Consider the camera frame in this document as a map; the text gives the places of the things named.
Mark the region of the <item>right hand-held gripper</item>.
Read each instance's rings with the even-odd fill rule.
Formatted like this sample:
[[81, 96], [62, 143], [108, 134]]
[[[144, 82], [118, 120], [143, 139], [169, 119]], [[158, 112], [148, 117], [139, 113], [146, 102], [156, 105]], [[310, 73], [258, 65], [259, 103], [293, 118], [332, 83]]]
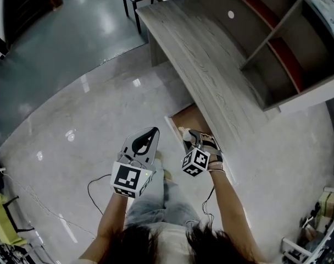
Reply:
[[196, 177], [203, 172], [223, 172], [222, 152], [213, 136], [194, 129], [183, 132], [185, 157], [182, 171]]

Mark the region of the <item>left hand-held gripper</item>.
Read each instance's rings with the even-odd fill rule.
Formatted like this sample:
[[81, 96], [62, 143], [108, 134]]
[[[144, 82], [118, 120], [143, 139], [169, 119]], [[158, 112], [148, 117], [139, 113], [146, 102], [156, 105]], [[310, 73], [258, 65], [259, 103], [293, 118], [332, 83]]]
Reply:
[[156, 172], [153, 164], [159, 141], [157, 127], [144, 128], [130, 135], [114, 162], [110, 185], [115, 193], [137, 198]]

